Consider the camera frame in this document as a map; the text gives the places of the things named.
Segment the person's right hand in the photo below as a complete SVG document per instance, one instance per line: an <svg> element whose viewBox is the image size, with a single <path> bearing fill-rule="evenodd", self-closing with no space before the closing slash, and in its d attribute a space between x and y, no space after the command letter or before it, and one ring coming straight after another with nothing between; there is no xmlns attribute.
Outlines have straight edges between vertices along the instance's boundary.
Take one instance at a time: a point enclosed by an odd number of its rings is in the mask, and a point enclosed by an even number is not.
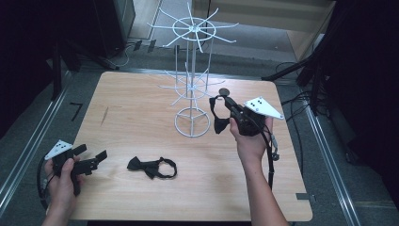
<svg viewBox="0 0 399 226"><path fill-rule="evenodd" d="M230 118L230 132L237 141L237 152L241 159L243 166L248 164L262 163L264 150L266 149L266 143L261 134L254 137L242 136L239 134L237 122L234 118ZM272 133L273 118L266 118L265 125L267 129ZM270 137L268 133L265 133L268 140Z"/></svg>

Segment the person's left hand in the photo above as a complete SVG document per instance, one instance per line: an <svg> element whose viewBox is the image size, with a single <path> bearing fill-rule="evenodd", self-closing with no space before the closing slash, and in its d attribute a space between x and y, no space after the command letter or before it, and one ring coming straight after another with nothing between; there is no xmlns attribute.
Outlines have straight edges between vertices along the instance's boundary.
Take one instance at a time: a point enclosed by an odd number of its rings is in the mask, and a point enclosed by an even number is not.
<svg viewBox="0 0 399 226"><path fill-rule="evenodd" d="M73 194L73 183L71 180L71 171L73 170L73 164L78 161L79 158L68 159L62 167L61 176L53 177L53 160L47 161L44 169L48 176L49 192L51 196L51 204L47 213L47 217L55 217L59 222L68 222L73 210L76 206L76 197ZM82 184L81 175L78 175L77 181Z"/></svg>

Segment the hand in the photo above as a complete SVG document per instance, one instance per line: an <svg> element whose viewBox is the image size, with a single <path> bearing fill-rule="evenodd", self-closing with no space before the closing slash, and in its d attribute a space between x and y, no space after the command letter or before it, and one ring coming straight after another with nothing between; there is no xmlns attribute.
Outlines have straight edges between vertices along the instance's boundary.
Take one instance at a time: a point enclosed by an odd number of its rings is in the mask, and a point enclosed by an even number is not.
<svg viewBox="0 0 399 226"><path fill-rule="evenodd" d="M235 119L230 118L230 132L237 141L237 152L241 159L243 166L252 165L254 163L262 163L264 150L266 149L266 143L261 134L254 137L242 136L239 134L237 122ZM265 131L272 133L273 129L273 118L265 119Z"/></svg>
<svg viewBox="0 0 399 226"><path fill-rule="evenodd" d="M62 167L61 176L54 176L53 160L47 161L44 169L47 175L50 175L49 191L51 196L51 205L49 207L47 218L44 220L43 225L66 225L69 218L76 206L76 197L73 194L73 183L71 180L71 171L73 164L79 161L78 157L68 159ZM77 178L78 182L82 184L81 175Z"/></svg>

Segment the black bow tie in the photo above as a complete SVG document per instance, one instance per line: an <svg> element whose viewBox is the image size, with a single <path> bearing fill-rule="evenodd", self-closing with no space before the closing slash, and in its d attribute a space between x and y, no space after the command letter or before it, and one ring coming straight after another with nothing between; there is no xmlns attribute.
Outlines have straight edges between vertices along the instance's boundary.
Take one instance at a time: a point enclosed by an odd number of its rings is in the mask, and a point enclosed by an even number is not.
<svg viewBox="0 0 399 226"><path fill-rule="evenodd" d="M174 174L173 175L164 175L160 173L159 170L159 164L161 162L166 162L169 165L171 165L174 168ZM153 179L155 176L159 178L173 178L177 174L177 168L176 164L170 160L166 159L163 157L160 157L159 160L157 161L151 161L151 162L140 162L140 160L137 157L134 157L132 160L130 160L129 165L127 166L128 170L144 170L145 173Z"/></svg>

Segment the wrist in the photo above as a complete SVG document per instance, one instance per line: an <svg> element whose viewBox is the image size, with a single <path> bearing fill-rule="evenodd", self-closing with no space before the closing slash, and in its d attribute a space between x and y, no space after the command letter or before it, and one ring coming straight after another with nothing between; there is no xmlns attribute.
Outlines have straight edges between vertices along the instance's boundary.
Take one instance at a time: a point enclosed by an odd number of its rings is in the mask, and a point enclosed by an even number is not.
<svg viewBox="0 0 399 226"><path fill-rule="evenodd" d="M70 215L62 206L50 205L43 225L67 225Z"/></svg>

